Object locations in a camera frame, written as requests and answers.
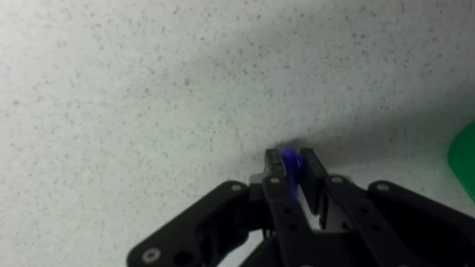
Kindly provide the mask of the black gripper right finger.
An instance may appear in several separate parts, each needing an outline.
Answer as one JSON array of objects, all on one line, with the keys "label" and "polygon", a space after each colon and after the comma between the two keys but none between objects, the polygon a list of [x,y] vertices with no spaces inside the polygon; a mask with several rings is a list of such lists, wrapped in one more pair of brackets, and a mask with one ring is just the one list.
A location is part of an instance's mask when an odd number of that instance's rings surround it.
[{"label": "black gripper right finger", "polygon": [[475,267],[475,220],[395,182],[367,188],[303,148],[301,188],[321,228],[355,237],[359,267]]}]

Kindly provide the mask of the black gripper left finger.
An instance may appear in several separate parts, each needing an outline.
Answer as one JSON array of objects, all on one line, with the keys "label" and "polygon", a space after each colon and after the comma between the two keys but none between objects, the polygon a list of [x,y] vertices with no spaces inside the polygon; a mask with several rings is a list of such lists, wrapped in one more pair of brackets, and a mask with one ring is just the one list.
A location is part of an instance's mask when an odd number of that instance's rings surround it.
[{"label": "black gripper left finger", "polygon": [[238,267],[318,267],[298,191],[289,193],[281,150],[269,150],[261,178],[217,185],[135,245],[126,267],[218,267],[255,231],[263,240]]}]

